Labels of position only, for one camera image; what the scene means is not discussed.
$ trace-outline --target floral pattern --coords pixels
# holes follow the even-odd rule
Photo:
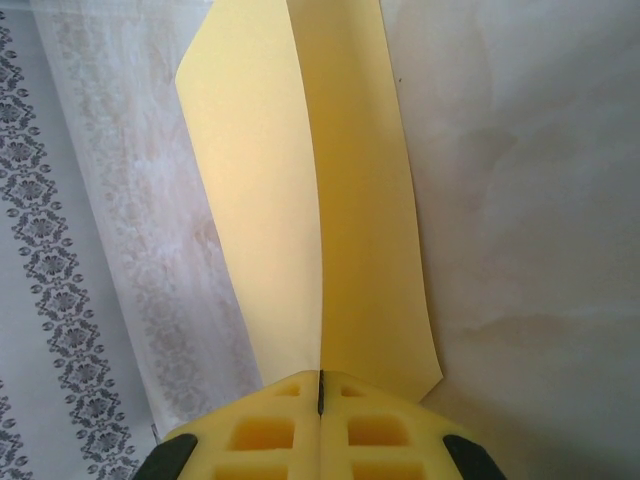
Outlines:
[[[0,20],[5,15],[0,13]],[[130,478],[138,461],[130,456],[135,447],[131,433],[119,411],[115,381],[109,377],[109,362],[100,332],[92,323],[90,297],[81,287],[78,256],[68,226],[56,201],[55,182],[48,176],[52,167],[43,163],[45,145],[36,137],[36,115],[29,105],[29,92],[19,88],[24,77],[14,65],[17,53],[7,50],[12,42],[9,29],[0,26],[0,199],[6,215],[14,219],[12,233],[21,244],[17,254],[24,258],[26,277],[42,329],[48,332],[52,368],[58,372],[60,387],[76,437],[83,441],[87,472],[99,480]],[[20,455],[21,437],[15,420],[7,417],[6,396],[0,396],[0,478],[29,480],[28,458]]]

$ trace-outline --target black rubber edge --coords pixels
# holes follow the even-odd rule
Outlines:
[[[198,438],[184,433],[154,448],[132,480],[178,480]]]
[[[324,413],[324,370],[318,375],[318,415]]]
[[[496,462],[477,443],[458,435],[446,435],[442,441],[463,480],[506,480]]]

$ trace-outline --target white curtain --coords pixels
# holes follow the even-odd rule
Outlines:
[[[259,387],[173,88],[209,5],[32,5],[166,432]],[[510,478],[637,477],[640,5],[382,5],[445,371],[427,405]]]

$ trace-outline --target curved paper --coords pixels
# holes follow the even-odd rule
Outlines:
[[[176,80],[265,383],[441,378],[409,162],[372,0],[217,0]]]

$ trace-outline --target yellow paper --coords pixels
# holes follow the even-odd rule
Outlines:
[[[176,80],[263,381],[441,378],[375,0],[217,0]]]

